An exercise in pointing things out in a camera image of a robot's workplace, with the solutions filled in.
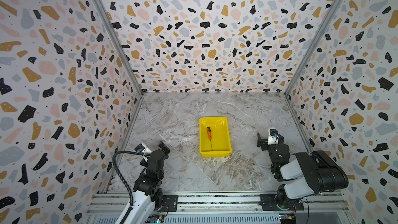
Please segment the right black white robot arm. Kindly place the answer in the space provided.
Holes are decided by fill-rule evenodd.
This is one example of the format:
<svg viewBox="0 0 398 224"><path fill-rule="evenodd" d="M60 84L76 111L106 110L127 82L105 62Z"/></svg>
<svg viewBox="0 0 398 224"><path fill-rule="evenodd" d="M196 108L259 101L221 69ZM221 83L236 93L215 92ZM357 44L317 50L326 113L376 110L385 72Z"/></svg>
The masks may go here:
<svg viewBox="0 0 398 224"><path fill-rule="evenodd" d="M271 173L283 182L274 194L260 195L264 211L301 211L305 197L348 187L348 176L324 151L292 153L276 129L269 129L266 139L257 134L257 146L268 152Z"/></svg>

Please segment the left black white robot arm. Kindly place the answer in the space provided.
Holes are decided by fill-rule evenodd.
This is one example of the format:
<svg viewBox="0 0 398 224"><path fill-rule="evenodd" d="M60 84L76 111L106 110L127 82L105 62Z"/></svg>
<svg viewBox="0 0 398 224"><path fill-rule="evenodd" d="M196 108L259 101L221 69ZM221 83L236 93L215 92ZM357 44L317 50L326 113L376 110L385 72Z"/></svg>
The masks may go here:
<svg viewBox="0 0 398 224"><path fill-rule="evenodd" d="M113 155L114 170L127 189L129 201L123 209L117 224L144 224L158 212L163 210L163 190L161 188L164 178L164 161L169 157L171 150L160 142L158 149L144 152L144 148L139 151L117 151ZM116 160L120 154L137 155L143 157L141 166L144 169L140 172L134 187L130 187L126 179L120 172Z"/></svg>

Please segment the orange handled screwdriver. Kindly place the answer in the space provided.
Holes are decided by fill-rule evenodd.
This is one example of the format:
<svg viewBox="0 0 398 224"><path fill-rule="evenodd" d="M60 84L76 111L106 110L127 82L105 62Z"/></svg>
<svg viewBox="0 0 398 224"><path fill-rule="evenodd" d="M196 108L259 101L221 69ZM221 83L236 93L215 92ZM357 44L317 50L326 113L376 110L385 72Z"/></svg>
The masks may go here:
<svg viewBox="0 0 398 224"><path fill-rule="evenodd" d="M210 128L210 127L207 127L207 128L206 128L206 131L207 131L207 135L208 135L208 139L209 139L211 151L213 151L211 128Z"/></svg>

